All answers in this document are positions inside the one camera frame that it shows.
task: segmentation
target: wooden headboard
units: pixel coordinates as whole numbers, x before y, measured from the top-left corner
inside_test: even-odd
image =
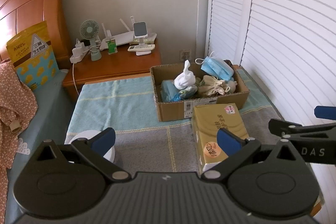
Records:
[[[0,61],[9,58],[6,43],[20,31],[46,20],[58,68],[70,68],[72,44],[62,0],[0,0]]]

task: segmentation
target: wall socket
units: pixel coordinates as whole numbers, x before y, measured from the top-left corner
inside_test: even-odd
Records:
[[[185,62],[186,60],[191,61],[191,50],[180,50],[180,61]]]

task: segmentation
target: yellow cardboard box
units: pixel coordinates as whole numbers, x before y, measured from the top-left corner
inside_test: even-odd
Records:
[[[192,127],[200,173],[228,157],[217,144],[217,132],[220,128],[226,128],[241,139],[249,137],[234,103],[195,106]]]
[[[46,21],[19,32],[6,48],[20,80],[31,90],[47,83],[58,72]]]

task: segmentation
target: bedside table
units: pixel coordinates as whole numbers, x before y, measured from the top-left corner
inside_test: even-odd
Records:
[[[78,92],[89,81],[149,73],[151,67],[161,65],[160,49],[156,40],[155,49],[151,54],[137,56],[135,52],[127,51],[128,48],[129,44],[118,46],[118,52],[115,54],[108,54],[108,50],[103,50],[100,52],[101,59],[97,61],[92,61],[88,53],[81,62],[73,64]],[[72,68],[63,80],[63,87],[73,101],[78,99],[72,78]]]

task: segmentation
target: blue face mask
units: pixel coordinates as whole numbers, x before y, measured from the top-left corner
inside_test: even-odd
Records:
[[[195,63],[202,65],[201,70],[204,70],[207,74],[211,76],[217,77],[218,80],[229,81],[234,73],[233,69],[223,60],[211,57],[213,53],[214,52],[212,52],[210,56],[209,57],[207,56],[205,59],[197,58],[195,60]]]

